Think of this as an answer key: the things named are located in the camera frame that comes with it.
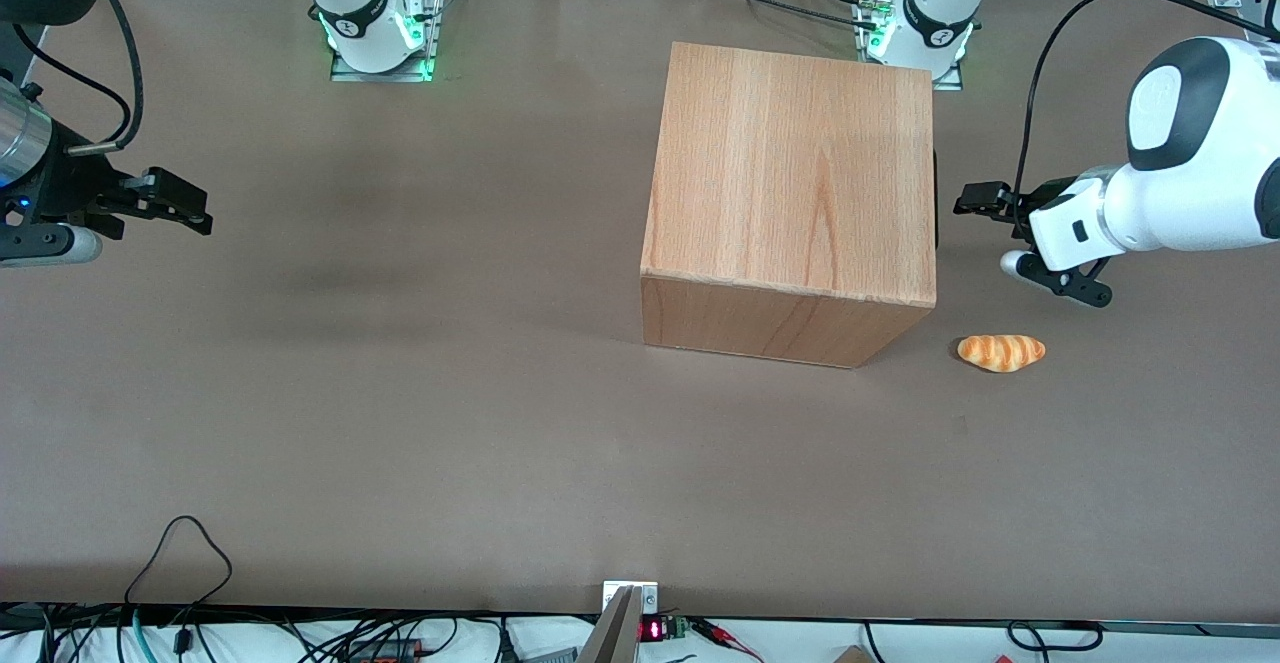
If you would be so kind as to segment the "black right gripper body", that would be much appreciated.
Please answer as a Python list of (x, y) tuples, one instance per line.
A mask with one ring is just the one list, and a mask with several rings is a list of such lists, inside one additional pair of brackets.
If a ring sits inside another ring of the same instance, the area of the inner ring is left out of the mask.
[(119, 189), (128, 174), (115, 170), (104, 156), (67, 157), (50, 145), (40, 160), (27, 151), (12, 152), (3, 143), (3, 218), (19, 212), (18, 225), (3, 221), (3, 241), (24, 233), (32, 224), (70, 224), (87, 227), (110, 241), (124, 236), (124, 221), (100, 212), (105, 195)]

